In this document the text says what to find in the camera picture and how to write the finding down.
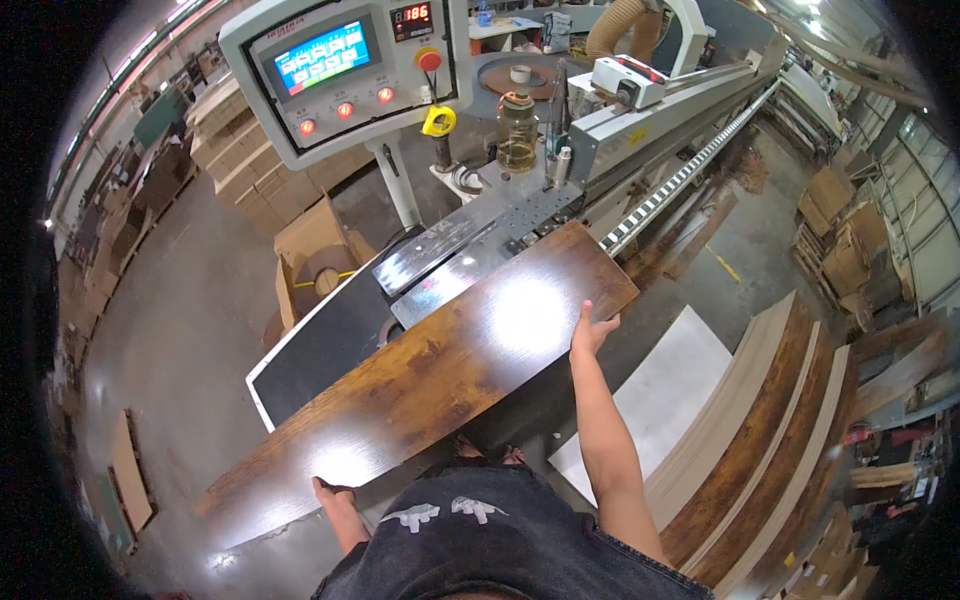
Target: human arm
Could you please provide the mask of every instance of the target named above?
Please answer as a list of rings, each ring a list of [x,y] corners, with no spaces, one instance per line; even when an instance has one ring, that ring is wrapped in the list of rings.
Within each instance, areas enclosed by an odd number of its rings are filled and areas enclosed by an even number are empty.
[[[580,452],[593,495],[600,529],[669,565],[643,493],[643,474],[634,440],[613,404],[596,352],[607,334],[620,326],[620,316],[592,323],[589,300],[580,307],[580,321],[570,343],[570,370],[577,404]]]
[[[353,501],[356,499],[351,490],[336,491],[324,486],[320,477],[313,477],[313,493],[317,495],[326,510],[326,515],[333,526],[333,532],[337,535],[337,541],[340,547],[344,549],[344,555],[350,553],[353,546],[361,541],[370,541],[370,532],[367,526],[360,520],[360,514],[357,513]]]

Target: concrete floor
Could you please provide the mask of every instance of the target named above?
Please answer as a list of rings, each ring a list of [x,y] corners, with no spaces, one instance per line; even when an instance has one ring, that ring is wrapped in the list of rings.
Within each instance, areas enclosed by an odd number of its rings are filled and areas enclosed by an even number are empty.
[[[462,119],[454,155],[481,154],[492,124]],[[404,159],[428,222],[455,206],[454,196],[426,172],[428,140],[405,132]],[[636,368],[690,304],[734,350],[752,316],[793,289],[815,314],[819,297],[793,262],[789,246],[800,193],[811,172],[766,133],[756,147],[770,177],[760,196],[737,190],[740,202],[678,282],[655,283],[623,315],[601,350],[612,388]],[[344,223],[375,248],[399,230],[379,171],[334,199]],[[739,275],[736,282],[722,256]],[[342,558],[329,523],[309,516],[227,553],[207,544],[192,507],[220,474],[267,435],[244,376],[263,355],[261,337],[276,311],[276,257],[270,240],[213,196],[206,175],[194,181],[148,236],[101,320],[86,360],[85,414],[76,426],[81,474],[91,485],[109,462],[121,409],[133,410],[156,517],[125,557],[130,579],[149,592],[182,589],[194,598],[306,598]],[[481,447],[508,439],[528,462],[553,476],[544,460],[573,433],[573,398],[561,359],[464,429]],[[553,432],[561,432],[557,440]],[[390,499],[442,448],[428,450],[358,492],[364,517],[376,523]],[[584,501],[563,481],[561,492]]]

